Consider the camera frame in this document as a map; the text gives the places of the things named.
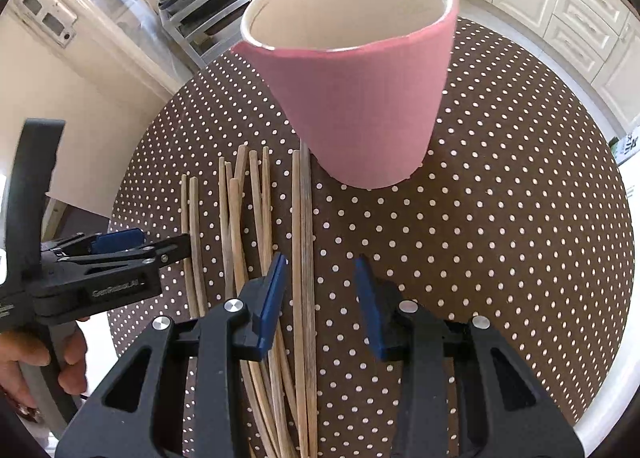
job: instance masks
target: hand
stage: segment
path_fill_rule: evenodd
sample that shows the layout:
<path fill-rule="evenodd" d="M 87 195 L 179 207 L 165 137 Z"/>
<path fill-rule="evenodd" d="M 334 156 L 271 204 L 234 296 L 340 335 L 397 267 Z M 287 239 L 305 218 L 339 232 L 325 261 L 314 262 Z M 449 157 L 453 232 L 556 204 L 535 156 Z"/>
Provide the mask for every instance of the hand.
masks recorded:
<path fill-rule="evenodd" d="M 84 393 L 87 388 L 86 341 L 77 328 L 65 342 L 63 358 L 66 366 L 58 376 L 58 382 L 68 394 Z M 0 386 L 18 403 L 37 408 L 18 362 L 32 366 L 46 366 L 50 355 L 45 345 L 36 337 L 22 332 L 0 333 Z"/>

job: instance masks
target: brown tablecloth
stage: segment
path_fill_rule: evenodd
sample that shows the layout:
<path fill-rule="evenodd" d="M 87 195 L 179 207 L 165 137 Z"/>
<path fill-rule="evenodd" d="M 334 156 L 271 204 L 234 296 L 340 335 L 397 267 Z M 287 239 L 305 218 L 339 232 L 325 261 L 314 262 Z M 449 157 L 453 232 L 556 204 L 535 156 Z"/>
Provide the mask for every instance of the brown tablecloth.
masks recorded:
<path fill-rule="evenodd" d="M 385 456 L 395 433 L 401 366 L 376 362 L 367 349 L 351 282 L 359 253 L 440 317 L 489 317 L 571 422 L 598 392 L 620 344 L 634 269 L 631 221 L 593 120 L 535 57 L 464 19 L 443 93 L 428 153 L 409 180 L 354 189 L 312 160 L 319 449 L 326 456 Z M 290 253 L 290 153 L 299 139 L 255 69 L 232 53 L 187 83 L 149 126 L 114 204 L 112 229 L 174 235 L 180 175 L 199 177 L 211 305 L 224 289 L 218 156 L 235 159 L 244 142 L 273 150 L 274 242 Z M 244 191 L 250 196 L 249 178 Z M 249 202 L 244 248 L 256 277 Z M 188 318 L 181 273 L 181 265 L 165 269 L 161 297 L 110 314 L 118 353 L 153 317 Z M 292 349 L 289 300 L 283 319 Z M 247 423 L 261 456 L 248 414 Z M 450 426 L 455 440 L 454 415 Z"/>

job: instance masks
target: screw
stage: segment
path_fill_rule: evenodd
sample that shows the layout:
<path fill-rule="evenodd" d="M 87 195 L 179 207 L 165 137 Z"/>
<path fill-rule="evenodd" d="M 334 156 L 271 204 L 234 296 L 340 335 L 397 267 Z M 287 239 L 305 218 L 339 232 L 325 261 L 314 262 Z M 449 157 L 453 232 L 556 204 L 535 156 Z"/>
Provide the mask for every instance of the screw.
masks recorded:
<path fill-rule="evenodd" d="M 491 322 L 483 315 L 476 315 L 471 322 L 474 324 L 476 328 L 481 330 L 486 330 L 489 326 L 491 326 Z"/>
<path fill-rule="evenodd" d="M 400 301 L 398 308 L 404 313 L 416 313 L 418 311 L 418 304 L 413 301 Z"/>
<path fill-rule="evenodd" d="M 171 319 L 169 317 L 165 317 L 164 315 L 160 317 L 156 317 L 151 326 L 154 327 L 154 330 L 166 330 L 169 326 L 171 326 Z"/>
<path fill-rule="evenodd" d="M 244 303 L 239 299 L 229 299 L 225 303 L 225 310 L 231 313 L 239 312 L 244 308 Z"/>

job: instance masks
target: table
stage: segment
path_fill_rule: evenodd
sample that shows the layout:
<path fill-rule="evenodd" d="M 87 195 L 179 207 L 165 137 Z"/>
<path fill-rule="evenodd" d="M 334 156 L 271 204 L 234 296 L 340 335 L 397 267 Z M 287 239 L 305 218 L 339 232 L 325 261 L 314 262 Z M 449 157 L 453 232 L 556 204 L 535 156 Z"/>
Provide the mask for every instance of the table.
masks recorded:
<path fill-rule="evenodd" d="M 222 300 L 224 288 L 218 156 L 234 158 L 243 142 L 273 150 L 274 243 L 290 253 L 290 153 L 299 139 L 255 69 L 230 52 L 187 83 L 149 126 L 114 204 L 112 229 L 174 235 L 180 175 L 199 177 L 211 305 Z M 609 148 L 553 72 L 505 37 L 459 19 L 437 124 L 412 177 L 386 189 L 354 189 L 312 159 L 312 180 L 324 456 L 380 458 L 395 433 L 401 366 L 376 362 L 367 349 L 351 283 L 360 253 L 377 275 L 396 281 L 406 298 L 439 317 L 489 317 L 565 417 L 572 423 L 580 418 L 620 344 L 634 246 Z M 245 199 L 244 249 L 256 277 L 248 205 Z M 153 317 L 188 318 L 181 266 L 165 270 L 161 297 L 110 314 L 118 353 Z M 289 300 L 286 295 L 283 320 L 292 348 Z M 186 406 L 188 453 L 189 387 Z M 449 427 L 455 448 L 454 413 Z M 263 456 L 253 425 L 250 437 L 256 456 Z"/>

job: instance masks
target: floor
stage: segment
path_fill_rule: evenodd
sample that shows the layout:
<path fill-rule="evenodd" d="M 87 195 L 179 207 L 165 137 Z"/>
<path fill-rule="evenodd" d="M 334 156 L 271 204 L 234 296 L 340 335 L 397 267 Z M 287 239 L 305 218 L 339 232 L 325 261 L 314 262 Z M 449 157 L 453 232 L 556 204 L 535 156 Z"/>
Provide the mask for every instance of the floor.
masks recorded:
<path fill-rule="evenodd" d="M 540 46 L 524 37 L 523 34 L 521 34 L 507 22 L 503 21 L 487 10 L 480 8 L 469 0 L 460 0 L 460 17 L 471 19 L 472 21 L 475 21 L 482 26 L 486 26 L 487 28 L 498 32 L 499 34 L 504 35 L 505 37 L 511 39 L 514 43 L 519 44 L 532 55 L 537 57 L 540 62 L 547 65 L 562 80 L 562 82 L 564 82 L 569 87 L 569 89 L 574 92 L 575 96 L 582 102 L 582 105 L 591 115 L 591 118 L 593 118 L 597 126 L 600 128 L 604 138 L 606 138 L 607 141 L 609 141 L 614 136 L 617 136 L 613 126 L 609 123 L 605 115 L 593 102 L 589 95 L 587 95 L 580 84 L 562 67 L 560 67 L 558 63 L 553 60 L 547 53 L 543 52 Z"/>

